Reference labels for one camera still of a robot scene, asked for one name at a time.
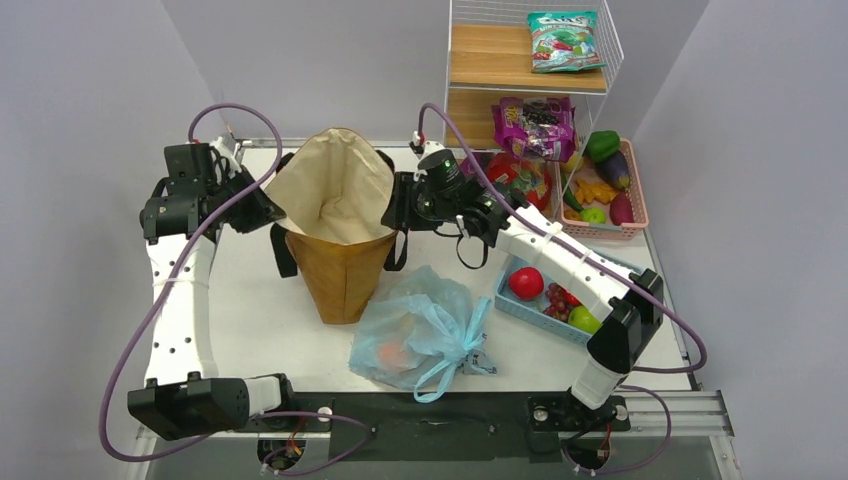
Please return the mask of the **orange cloth tote bag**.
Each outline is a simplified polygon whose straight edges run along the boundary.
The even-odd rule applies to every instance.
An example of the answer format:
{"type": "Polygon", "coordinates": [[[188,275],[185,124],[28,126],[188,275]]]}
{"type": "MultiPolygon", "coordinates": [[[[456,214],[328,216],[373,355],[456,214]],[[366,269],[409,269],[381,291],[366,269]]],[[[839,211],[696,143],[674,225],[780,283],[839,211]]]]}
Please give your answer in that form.
{"type": "Polygon", "coordinates": [[[359,321],[382,271],[398,271],[406,249],[382,224],[394,163],[364,137],[329,128],[283,157],[265,194],[285,213],[270,240],[281,277],[301,276],[329,325],[359,321]]]}

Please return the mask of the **light blue plastic grocery bag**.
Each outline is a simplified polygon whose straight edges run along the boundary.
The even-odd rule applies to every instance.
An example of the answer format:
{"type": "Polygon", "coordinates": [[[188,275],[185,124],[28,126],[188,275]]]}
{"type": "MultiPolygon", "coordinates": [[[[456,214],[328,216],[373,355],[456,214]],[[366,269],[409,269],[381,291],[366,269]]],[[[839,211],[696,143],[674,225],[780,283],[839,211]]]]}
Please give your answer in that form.
{"type": "Polygon", "coordinates": [[[372,382],[439,400],[461,375],[494,376],[485,350],[493,300],[421,267],[368,303],[356,325],[348,367],[372,382]]]}

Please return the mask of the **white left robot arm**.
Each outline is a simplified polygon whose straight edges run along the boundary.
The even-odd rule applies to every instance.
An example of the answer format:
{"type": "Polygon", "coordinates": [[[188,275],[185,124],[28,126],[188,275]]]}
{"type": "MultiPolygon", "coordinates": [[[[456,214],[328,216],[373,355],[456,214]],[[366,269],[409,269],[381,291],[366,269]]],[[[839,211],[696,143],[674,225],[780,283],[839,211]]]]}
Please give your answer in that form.
{"type": "Polygon", "coordinates": [[[222,377],[210,336],[210,277],[224,226],[250,233],[283,211],[260,189],[227,141],[164,149],[167,174],[141,210],[154,302],[144,386],[127,395],[129,413],[169,441],[239,430],[260,416],[292,426],[298,402],[282,373],[222,377]]]}

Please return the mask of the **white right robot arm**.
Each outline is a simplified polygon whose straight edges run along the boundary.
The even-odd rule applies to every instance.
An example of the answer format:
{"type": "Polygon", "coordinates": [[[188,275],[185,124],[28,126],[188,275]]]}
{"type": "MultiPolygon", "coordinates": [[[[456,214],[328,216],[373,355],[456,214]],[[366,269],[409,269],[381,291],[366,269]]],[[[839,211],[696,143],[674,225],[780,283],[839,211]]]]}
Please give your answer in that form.
{"type": "Polygon", "coordinates": [[[587,342],[586,364],[567,391],[565,413],[577,428],[591,428],[604,417],[605,403],[663,323],[663,285],[656,272],[637,273],[603,258],[549,221],[520,191],[466,176],[441,145],[422,152],[416,171],[395,172],[382,222],[407,231],[453,224],[462,236],[537,268],[600,321],[587,342]]]}

